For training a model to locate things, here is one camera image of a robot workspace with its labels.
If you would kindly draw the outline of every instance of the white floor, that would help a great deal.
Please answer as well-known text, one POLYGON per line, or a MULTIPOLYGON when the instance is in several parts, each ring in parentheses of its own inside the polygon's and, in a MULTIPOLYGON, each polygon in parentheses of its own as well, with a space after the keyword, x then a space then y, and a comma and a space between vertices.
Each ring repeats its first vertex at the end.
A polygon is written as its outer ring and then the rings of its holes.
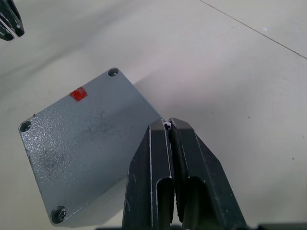
POLYGON ((54 229, 19 124, 114 66, 191 123, 248 224, 307 220, 307 1, 202 1, 15 1, 26 33, 0 41, 1 229, 54 229))

